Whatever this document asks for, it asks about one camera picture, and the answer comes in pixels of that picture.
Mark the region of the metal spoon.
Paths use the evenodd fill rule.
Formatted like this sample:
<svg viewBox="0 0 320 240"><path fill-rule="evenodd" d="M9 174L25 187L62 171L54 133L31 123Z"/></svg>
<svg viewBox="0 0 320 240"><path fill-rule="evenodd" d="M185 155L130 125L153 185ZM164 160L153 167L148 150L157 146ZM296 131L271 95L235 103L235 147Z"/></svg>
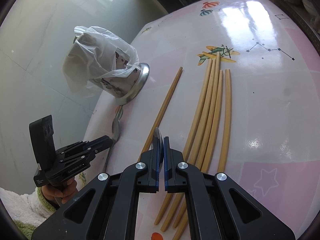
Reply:
<svg viewBox="0 0 320 240"><path fill-rule="evenodd" d="M152 140L151 140L151 148L161 152L162 136L158 127L154 129Z"/></svg>
<svg viewBox="0 0 320 240"><path fill-rule="evenodd" d="M117 143L118 139L120 137L120 123L119 123L119 118L115 117L113 122L112 122L112 140L113 140L113 145L109 148L105 164L104 164L104 172L107 171L107 166L108 162L110 160L112 151L114 149L115 144Z"/></svg>

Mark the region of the bamboo chopstick of group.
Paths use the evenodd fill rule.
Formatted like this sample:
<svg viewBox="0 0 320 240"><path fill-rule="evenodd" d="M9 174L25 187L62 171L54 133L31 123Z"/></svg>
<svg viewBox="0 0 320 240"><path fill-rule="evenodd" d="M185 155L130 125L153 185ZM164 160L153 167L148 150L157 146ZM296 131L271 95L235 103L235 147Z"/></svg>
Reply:
<svg viewBox="0 0 320 240"><path fill-rule="evenodd" d="M208 145L217 90L217 78L215 76L218 73L219 68L216 66L216 60L209 59L197 109L183 150L184 161L191 165L195 165L204 156ZM176 195L169 193L166 195L154 222L155 225L160 222L164 212L172 202L172 206L161 226L162 232L167 231L169 228L183 197L183 193L177 193Z"/></svg>
<svg viewBox="0 0 320 240"><path fill-rule="evenodd" d="M194 141L194 138L195 138L195 134L196 134L196 130L197 130L197 127L199 125L199 121L200 121L200 117L201 117L201 113L202 113L202 109L203 109L203 106L204 106L204 101L205 101L205 98L206 98L206 91L207 91L207 87L208 87L208 83L209 83L209 78L210 78L210 72L211 72L211 68L212 68L212 60L208 60L208 63L207 63L207 69L206 69L206 73L205 73L205 76L204 76L204 81L203 81L203 84L202 84L202 88L201 88L201 92L200 92L200 97L199 97L199 100L198 100L198 103L197 103L197 108L196 108L196 111L195 111L195 115L194 115L194 118L193 118L193 122L192 122L192 125L191 125L191 128L190 128L190 131L189 131L189 134L188 134L188 138L186 140L186 143L185 143L185 146L184 146L184 149L183 149L183 160L188 160L188 157L189 157L189 153L190 153L190 150L191 150L191 147L193 145L193 141ZM155 219L155 222L154 222L154 225L158 225L159 222L161 221L162 217L164 216L169 204L170 204L170 201L173 197L173 193L167 193L164 200L163 200L163 203L161 205L161 208L159 210L159 213Z"/></svg>
<svg viewBox="0 0 320 240"><path fill-rule="evenodd" d="M211 125L210 136L206 136L208 140L208 145L202 160L202 164L199 161L196 163L196 167L203 173L208 171L210 167L210 163L212 160L212 155L214 152L217 133L219 130L219 123L220 123L220 114L221 114L221 104L222 104L222 91L223 91L223 70L219 71L219 80L218 80L218 87L217 87L217 96L216 96L216 103L214 108L214 116L213 116L213 123ZM185 228L188 225L188 211L185 210L178 226L175 235L172 239L177 240L180 239Z"/></svg>
<svg viewBox="0 0 320 240"><path fill-rule="evenodd" d="M202 160L208 145L206 136L210 136L211 125L213 123L214 108L217 96L217 87L220 71L221 55L218 52L216 58L212 60L209 83L206 91L206 98L202 109L199 125L193 141L189 163L196 166L197 161L202 164Z"/></svg>

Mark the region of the lone bamboo chopstick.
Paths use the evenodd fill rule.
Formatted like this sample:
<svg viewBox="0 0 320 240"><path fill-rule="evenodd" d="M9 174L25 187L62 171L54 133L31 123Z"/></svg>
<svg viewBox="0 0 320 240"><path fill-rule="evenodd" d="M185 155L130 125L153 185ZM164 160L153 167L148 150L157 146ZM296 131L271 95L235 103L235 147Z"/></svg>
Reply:
<svg viewBox="0 0 320 240"><path fill-rule="evenodd" d="M149 135L148 135L148 137L146 139L146 142L145 142L145 144L144 144L144 146L142 148L142 151L141 151L137 161L140 161L142 153L149 149L149 147L151 145L151 142L152 142L152 136L153 136L153 133L155 131L155 128L161 123L161 120L163 119L165 111L167 110L167 107L168 107L168 105L170 103L170 100L171 100L171 98L173 96L173 93L174 93L174 91L175 91L175 89L177 87L177 84L178 84L179 80L180 80L182 72L183 72L183 67L180 67L178 69L178 72L177 72L177 74L176 74L176 76L175 76L175 78L174 78L174 80L173 80L173 82L172 82L172 84L171 84L166 96L165 96L165 99L164 99L164 101L163 101L163 103L162 103L162 105L160 107L160 110L159 110L159 112L158 112L158 114L156 116L156 119L155 119L155 121L153 123L153 126L152 126L152 128L151 128L151 130L149 132Z"/></svg>

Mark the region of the steel utensil holder cup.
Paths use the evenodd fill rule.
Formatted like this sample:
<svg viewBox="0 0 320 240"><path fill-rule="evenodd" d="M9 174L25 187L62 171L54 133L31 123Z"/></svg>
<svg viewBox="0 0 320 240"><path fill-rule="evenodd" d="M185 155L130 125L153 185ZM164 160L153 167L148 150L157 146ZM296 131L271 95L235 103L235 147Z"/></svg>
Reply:
<svg viewBox="0 0 320 240"><path fill-rule="evenodd" d="M139 62L139 66L125 78L109 77L101 79L100 82L88 82L88 86L100 89L111 94L118 105L125 105L132 101L146 84L150 75L150 66Z"/></svg>

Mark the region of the white plastic bag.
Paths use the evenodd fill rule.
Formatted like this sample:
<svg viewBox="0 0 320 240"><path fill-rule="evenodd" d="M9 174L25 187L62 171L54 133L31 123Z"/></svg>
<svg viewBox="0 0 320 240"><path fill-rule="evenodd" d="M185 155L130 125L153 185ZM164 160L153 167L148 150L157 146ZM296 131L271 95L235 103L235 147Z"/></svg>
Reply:
<svg viewBox="0 0 320 240"><path fill-rule="evenodd" d="M75 40L62 65L69 89L92 96L88 82L128 77L139 66L136 49L111 31L98 26L74 27Z"/></svg>

